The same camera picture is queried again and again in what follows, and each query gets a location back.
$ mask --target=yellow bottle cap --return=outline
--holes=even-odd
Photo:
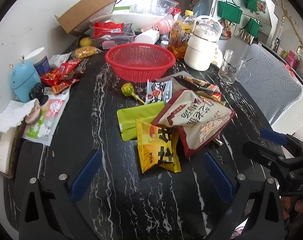
[[[194,15],[194,12],[193,12],[193,11],[186,10],[186,11],[185,11],[185,15],[191,15],[191,16],[193,16],[193,15]]]

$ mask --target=green lollipop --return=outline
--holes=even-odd
[[[135,94],[132,83],[123,84],[121,86],[121,91],[124,96],[126,96],[126,97],[133,96],[136,100],[140,101],[143,105],[145,104],[145,102],[143,100],[141,100],[138,95]]]

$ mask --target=glass mug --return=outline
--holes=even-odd
[[[225,52],[224,60],[222,66],[218,71],[218,76],[222,81],[233,84],[235,80],[240,83],[246,82],[250,79],[251,73],[249,72],[249,77],[246,80],[239,80],[238,76],[241,71],[246,67],[246,60],[237,54],[235,54],[232,50],[227,49]]]

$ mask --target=green snack packet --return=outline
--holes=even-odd
[[[164,101],[117,110],[119,128],[123,141],[137,138],[136,119],[151,123],[164,108]]]

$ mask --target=blue humidifier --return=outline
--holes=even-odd
[[[29,92],[37,84],[40,83],[40,77],[35,67],[29,63],[24,62],[24,55],[21,55],[21,63],[9,66],[13,69],[10,76],[11,87],[21,102],[27,103],[30,101]]]

